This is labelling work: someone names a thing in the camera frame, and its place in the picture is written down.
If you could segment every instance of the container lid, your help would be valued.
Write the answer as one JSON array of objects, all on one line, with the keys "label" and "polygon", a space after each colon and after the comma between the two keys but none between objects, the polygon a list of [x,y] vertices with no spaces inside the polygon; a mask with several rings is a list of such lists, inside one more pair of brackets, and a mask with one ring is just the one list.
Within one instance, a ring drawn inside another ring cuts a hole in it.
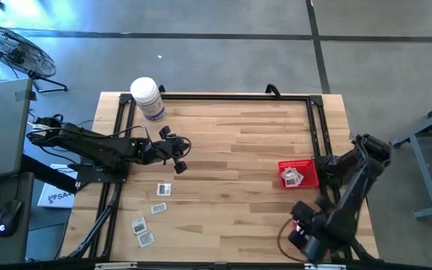
[{"label": "container lid", "polygon": [[130,87],[133,98],[141,103],[152,101],[159,95],[156,82],[148,77],[135,79]]}]

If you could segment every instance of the concrete floor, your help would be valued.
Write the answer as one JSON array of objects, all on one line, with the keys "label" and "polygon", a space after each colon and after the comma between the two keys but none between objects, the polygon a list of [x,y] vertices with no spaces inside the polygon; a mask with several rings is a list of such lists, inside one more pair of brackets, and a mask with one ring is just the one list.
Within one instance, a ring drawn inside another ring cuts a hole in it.
[{"label": "concrete floor", "polygon": [[[10,28],[311,35],[305,0],[4,2],[0,26]],[[313,5],[321,35],[432,37],[431,0],[313,0]],[[91,119],[100,92],[128,91],[141,76],[153,77],[170,92],[262,92],[267,83],[283,93],[323,92],[311,40],[29,39],[54,59],[58,70],[53,79],[70,88],[67,93],[39,94],[32,104],[35,113],[66,112],[70,122]],[[432,110],[429,41],[321,43],[331,93],[343,95],[354,134],[369,133],[389,141]],[[0,63],[0,80],[13,78]],[[25,151],[48,164],[65,162],[31,145],[25,145]],[[35,200],[41,188],[41,183],[35,185]],[[394,151],[392,165],[369,196],[376,243],[384,260],[432,266],[432,219],[413,218],[413,210],[430,205],[412,149]],[[41,209],[34,202],[28,257],[54,257],[66,217],[67,211]]]}]

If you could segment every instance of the wooden table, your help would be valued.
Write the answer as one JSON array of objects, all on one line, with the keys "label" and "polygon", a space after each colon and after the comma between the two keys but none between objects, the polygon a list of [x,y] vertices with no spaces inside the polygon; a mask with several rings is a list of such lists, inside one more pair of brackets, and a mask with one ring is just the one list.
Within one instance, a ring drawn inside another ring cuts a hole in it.
[{"label": "wooden table", "polygon": [[[120,94],[101,93],[93,131],[113,132]],[[322,99],[333,152],[341,155],[352,148],[343,98],[325,94]],[[293,203],[302,200],[314,206],[319,191],[283,190],[277,170],[278,161],[314,155],[305,104],[252,100],[164,103],[167,116],[163,121],[146,121],[136,109],[133,124],[145,125],[153,140],[159,140],[158,131],[165,125],[190,138],[193,149],[184,159],[188,169],[176,175],[172,161],[166,166],[131,166],[119,203],[111,260],[292,262],[278,250],[276,235],[290,218]],[[133,137],[144,134],[136,129]],[[164,182],[172,183],[171,196],[156,196],[158,183]],[[74,250],[94,224],[100,192],[101,184],[89,184],[76,195],[61,255]],[[158,203],[166,203],[168,210],[151,214],[151,206]],[[141,248],[131,221],[143,216],[156,242]],[[107,228],[102,231],[100,251]],[[281,239],[283,249],[304,260],[287,241],[289,231],[286,228]],[[365,204],[358,240],[378,257]]]}]

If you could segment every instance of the red box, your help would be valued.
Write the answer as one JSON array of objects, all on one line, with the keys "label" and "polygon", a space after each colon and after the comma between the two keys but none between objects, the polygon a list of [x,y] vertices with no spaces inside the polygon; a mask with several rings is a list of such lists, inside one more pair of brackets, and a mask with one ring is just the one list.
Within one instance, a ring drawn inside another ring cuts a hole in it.
[{"label": "red box", "polygon": [[[318,180],[318,175],[316,173],[316,166],[314,165],[314,160],[293,160],[293,161],[281,161],[277,163],[279,170],[278,176],[281,180],[283,188],[314,188],[320,185]],[[295,168],[298,173],[301,173],[304,178],[301,184],[297,187],[287,187],[281,174],[286,168]]]}]

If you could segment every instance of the computer mouse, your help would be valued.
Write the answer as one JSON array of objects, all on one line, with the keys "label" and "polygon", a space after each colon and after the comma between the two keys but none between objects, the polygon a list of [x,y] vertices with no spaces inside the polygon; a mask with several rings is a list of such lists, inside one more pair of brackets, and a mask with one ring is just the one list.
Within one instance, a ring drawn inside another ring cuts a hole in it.
[{"label": "computer mouse", "polygon": [[0,236],[8,237],[12,236],[19,223],[20,209],[23,202],[14,199],[10,202],[6,202],[0,211]]}]

